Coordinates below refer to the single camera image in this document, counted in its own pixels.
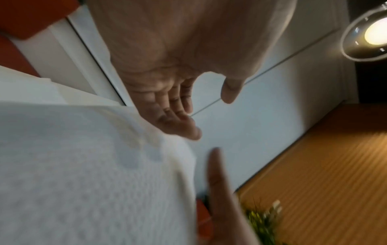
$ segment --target hand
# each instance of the hand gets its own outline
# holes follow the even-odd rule
[[[288,24],[296,0],[91,0],[111,61],[140,115],[192,140],[195,79],[225,75],[221,98],[235,100]]]
[[[220,149],[210,153],[207,178],[214,236],[200,244],[260,245],[229,188]]]

